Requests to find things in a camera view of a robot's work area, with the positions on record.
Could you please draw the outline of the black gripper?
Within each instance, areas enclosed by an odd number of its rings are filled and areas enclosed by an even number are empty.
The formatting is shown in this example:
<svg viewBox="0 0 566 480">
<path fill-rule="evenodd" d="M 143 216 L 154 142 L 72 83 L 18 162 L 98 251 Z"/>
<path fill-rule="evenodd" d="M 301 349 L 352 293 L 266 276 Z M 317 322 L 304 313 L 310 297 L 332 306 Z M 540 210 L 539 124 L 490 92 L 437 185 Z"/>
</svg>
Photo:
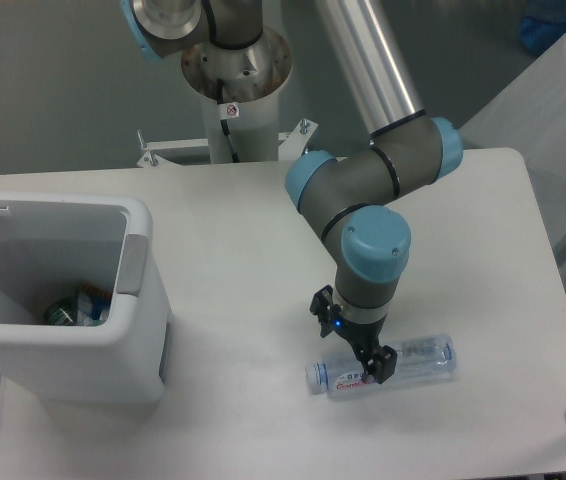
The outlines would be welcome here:
<svg viewBox="0 0 566 480">
<path fill-rule="evenodd" d="M 355 313 L 348 312 L 333 302 L 333 287 L 330 285 L 314 294 L 309 311 L 317 317 L 321 338 L 334 331 L 352 346 L 367 378 L 383 384 L 394 375 L 398 353 L 394 348 L 379 342 L 387 317 L 386 311 L 373 315 L 371 321 L 360 323 Z"/>
</svg>

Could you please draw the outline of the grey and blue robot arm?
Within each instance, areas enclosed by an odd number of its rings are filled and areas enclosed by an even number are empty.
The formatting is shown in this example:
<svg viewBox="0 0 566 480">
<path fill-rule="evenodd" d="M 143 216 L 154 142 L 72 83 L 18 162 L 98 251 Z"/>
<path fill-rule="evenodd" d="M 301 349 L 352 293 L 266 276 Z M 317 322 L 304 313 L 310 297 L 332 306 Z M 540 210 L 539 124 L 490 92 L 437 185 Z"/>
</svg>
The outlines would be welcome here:
<svg viewBox="0 0 566 480">
<path fill-rule="evenodd" d="M 261 2 L 124 1 L 121 9 L 146 58 L 180 55 L 202 103 L 212 162 L 278 158 L 276 97 L 292 54 L 265 25 Z M 369 143 L 343 160 L 303 152 L 285 188 L 336 264 L 334 284 L 310 307 L 321 334 L 344 339 L 365 377 L 383 383 L 398 356 L 379 335 L 411 244 L 389 204 L 457 169 L 463 143 L 448 120 L 427 115 L 378 2 L 320 1 L 317 10 Z"/>
</svg>

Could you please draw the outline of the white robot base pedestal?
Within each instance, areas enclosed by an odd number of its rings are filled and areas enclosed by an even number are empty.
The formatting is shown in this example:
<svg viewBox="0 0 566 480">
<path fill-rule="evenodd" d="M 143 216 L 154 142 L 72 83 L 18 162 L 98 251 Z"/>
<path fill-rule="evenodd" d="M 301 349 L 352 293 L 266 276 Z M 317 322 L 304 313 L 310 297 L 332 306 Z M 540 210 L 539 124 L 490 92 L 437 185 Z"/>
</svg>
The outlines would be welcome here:
<svg viewBox="0 0 566 480">
<path fill-rule="evenodd" d="M 200 100 L 213 164 L 278 159 L 279 95 L 292 70 L 282 35 L 266 27 L 241 50 L 204 42 L 185 50 L 181 66 Z"/>
</svg>

